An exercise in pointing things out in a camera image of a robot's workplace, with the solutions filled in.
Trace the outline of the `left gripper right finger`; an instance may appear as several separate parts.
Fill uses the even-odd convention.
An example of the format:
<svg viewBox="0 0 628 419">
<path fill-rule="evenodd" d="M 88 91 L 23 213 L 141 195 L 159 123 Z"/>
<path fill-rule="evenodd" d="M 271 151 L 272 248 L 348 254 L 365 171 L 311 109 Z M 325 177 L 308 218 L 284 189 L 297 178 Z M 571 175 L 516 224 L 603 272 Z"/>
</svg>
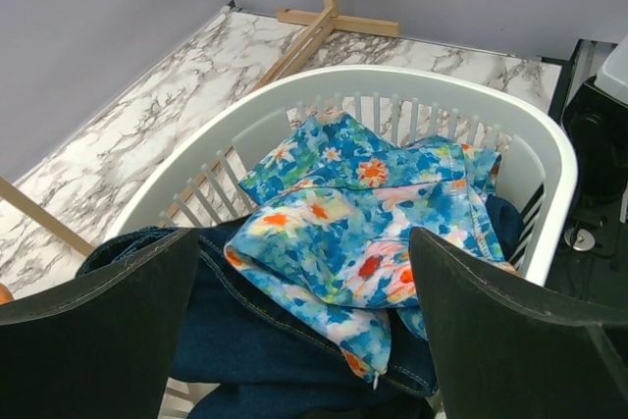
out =
<svg viewBox="0 0 628 419">
<path fill-rule="evenodd" d="M 423 228 L 409 257 L 446 417 L 626 417 L 626 311 L 537 286 Z"/>
</svg>

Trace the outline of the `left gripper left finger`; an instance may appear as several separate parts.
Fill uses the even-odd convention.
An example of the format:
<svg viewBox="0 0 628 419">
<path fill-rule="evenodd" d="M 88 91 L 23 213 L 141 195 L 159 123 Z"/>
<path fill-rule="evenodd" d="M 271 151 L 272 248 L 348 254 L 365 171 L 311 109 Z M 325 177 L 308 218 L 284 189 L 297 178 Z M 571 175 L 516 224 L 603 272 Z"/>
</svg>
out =
<svg viewBox="0 0 628 419">
<path fill-rule="evenodd" d="M 1 307 L 4 418 L 155 418 L 198 266 L 198 234 Z"/>
</svg>

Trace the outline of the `blue denim shorts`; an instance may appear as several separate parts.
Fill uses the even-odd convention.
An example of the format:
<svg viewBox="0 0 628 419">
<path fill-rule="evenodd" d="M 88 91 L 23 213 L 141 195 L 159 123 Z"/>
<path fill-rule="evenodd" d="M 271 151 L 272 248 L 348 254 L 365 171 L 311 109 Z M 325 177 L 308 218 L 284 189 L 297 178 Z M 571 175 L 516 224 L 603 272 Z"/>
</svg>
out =
<svg viewBox="0 0 628 419">
<path fill-rule="evenodd" d="M 214 384 L 191 418 L 301 418 L 311 410 L 363 418 L 408 406 L 421 417 L 437 377 L 425 340 L 392 314 L 392 354 L 376 387 L 349 370 L 339 349 L 265 296 L 226 260 L 243 218 L 199 233 L 198 268 L 171 378 Z"/>
</svg>

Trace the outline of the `blue floral garment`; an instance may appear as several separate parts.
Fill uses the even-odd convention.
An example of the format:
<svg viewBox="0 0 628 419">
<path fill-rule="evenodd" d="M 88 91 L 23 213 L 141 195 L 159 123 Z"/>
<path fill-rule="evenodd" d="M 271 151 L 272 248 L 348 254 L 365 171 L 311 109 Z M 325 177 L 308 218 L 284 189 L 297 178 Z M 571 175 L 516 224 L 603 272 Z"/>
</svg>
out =
<svg viewBox="0 0 628 419">
<path fill-rule="evenodd" d="M 392 315 L 413 338 L 427 336 L 413 229 L 507 267 L 523 220 L 496 194 L 500 164 L 493 150 L 438 135 L 399 147 L 345 112 L 318 114 L 241 179 L 256 209 L 224 253 L 373 381 L 392 358 Z"/>
</svg>

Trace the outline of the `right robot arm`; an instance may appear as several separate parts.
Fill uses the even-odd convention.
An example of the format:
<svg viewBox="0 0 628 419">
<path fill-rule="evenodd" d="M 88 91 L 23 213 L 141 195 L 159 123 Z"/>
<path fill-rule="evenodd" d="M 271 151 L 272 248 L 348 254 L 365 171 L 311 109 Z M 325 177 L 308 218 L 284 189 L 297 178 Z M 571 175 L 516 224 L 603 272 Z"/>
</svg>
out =
<svg viewBox="0 0 628 419">
<path fill-rule="evenodd" d="M 606 204 L 627 222 L 627 40 L 578 46 L 561 124 L 575 150 L 575 203 Z"/>
</svg>

